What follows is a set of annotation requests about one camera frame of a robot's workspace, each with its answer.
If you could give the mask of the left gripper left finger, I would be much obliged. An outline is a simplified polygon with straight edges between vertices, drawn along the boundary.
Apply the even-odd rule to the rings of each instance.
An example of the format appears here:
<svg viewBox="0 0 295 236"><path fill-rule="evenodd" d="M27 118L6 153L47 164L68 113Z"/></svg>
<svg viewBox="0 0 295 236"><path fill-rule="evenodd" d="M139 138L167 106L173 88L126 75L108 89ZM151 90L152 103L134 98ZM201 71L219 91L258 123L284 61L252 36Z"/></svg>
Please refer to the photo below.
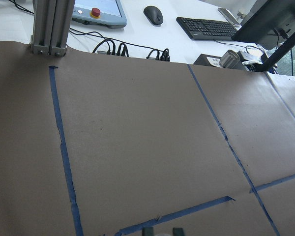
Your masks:
<svg viewBox="0 0 295 236"><path fill-rule="evenodd" d="M142 236L154 236L154 228L153 227L142 228Z"/></svg>

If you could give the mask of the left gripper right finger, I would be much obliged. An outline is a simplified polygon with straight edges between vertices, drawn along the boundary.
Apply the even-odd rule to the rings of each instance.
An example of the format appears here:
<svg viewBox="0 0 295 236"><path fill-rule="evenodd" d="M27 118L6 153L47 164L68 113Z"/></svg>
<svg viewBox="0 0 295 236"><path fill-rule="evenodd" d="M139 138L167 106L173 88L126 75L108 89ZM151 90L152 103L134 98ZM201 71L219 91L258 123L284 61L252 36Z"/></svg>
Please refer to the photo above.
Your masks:
<svg viewBox="0 0 295 236"><path fill-rule="evenodd" d="M172 233L173 236L185 236L183 228L173 228Z"/></svg>

